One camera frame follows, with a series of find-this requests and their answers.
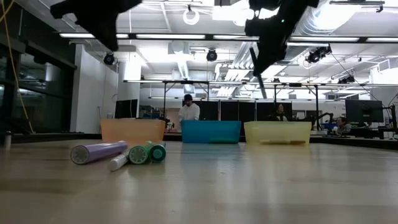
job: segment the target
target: black cap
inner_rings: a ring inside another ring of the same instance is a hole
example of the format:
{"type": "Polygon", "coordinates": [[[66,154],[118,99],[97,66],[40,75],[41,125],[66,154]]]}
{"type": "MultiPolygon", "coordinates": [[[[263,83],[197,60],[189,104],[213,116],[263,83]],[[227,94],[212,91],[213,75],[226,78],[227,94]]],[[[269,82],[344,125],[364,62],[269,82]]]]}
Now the black cap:
{"type": "Polygon", "coordinates": [[[192,100],[191,94],[186,94],[186,95],[184,96],[184,101],[190,101],[190,100],[192,100]]]}

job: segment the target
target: yellow bin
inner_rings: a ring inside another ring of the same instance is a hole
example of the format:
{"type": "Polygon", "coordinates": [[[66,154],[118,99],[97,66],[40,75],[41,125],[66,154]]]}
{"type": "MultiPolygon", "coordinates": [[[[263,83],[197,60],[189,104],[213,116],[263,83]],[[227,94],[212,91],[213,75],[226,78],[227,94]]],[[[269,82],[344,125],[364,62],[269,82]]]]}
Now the yellow bin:
{"type": "Polygon", "coordinates": [[[156,119],[102,119],[104,142],[126,141],[129,147],[163,141],[165,121],[156,119]]]}
{"type": "Polygon", "coordinates": [[[311,122],[251,121],[244,132],[248,144],[308,144],[311,122]]]}

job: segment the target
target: yellow cable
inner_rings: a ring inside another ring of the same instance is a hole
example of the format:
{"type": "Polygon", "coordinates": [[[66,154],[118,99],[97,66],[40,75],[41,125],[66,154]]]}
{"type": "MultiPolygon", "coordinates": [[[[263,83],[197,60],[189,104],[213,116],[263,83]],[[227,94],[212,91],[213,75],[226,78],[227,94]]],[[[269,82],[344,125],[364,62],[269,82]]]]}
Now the yellow cable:
{"type": "Polygon", "coordinates": [[[34,133],[33,128],[32,128],[32,124],[30,123],[29,117],[27,115],[26,112],[26,108],[25,108],[25,104],[24,104],[24,100],[22,99],[22,94],[19,91],[19,81],[18,81],[18,76],[17,76],[17,71],[15,69],[15,65],[14,65],[14,59],[12,58],[12,49],[11,49],[11,41],[10,41],[10,36],[8,33],[8,26],[7,26],[7,18],[6,15],[9,11],[9,9],[11,8],[12,4],[14,3],[14,0],[12,0],[12,2],[10,3],[10,5],[8,6],[7,10],[5,10],[4,7],[4,1],[1,4],[2,5],[2,11],[3,11],[3,15],[0,18],[0,23],[1,21],[4,19],[4,24],[6,25],[6,36],[7,36],[7,43],[8,43],[8,49],[10,51],[10,59],[11,59],[11,65],[12,65],[12,71],[14,72],[14,76],[15,76],[15,84],[17,85],[17,89],[18,89],[18,93],[19,93],[19,98],[21,99],[21,103],[22,103],[22,108],[24,109],[24,113],[25,113],[25,117],[29,123],[29,127],[30,127],[30,131],[32,132],[32,134],[34,133]]]}

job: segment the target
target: wooden table surface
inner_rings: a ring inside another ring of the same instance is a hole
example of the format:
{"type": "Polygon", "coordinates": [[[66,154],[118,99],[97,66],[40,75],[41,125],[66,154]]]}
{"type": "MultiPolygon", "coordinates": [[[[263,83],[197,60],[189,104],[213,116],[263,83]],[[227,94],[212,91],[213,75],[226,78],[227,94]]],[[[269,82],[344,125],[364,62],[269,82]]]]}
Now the wooden table surface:
{"type": "Polygon", "coordinates": [[[167,142],[161,164],[70,161],[94,142],[2,151],[0,223],[398,223],[396,152],[167,142]]]}

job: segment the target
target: computer monitor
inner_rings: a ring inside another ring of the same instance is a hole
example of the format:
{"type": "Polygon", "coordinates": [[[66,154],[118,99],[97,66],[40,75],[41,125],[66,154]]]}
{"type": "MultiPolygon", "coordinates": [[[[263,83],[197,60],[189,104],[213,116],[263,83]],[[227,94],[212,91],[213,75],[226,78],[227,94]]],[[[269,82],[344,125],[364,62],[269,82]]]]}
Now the computer monitor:
{"type": "Polygon", "coordinates": [[[384,122],[383,105],[376,100],[346,100],[346,115],[351,122],[384,122]]]}

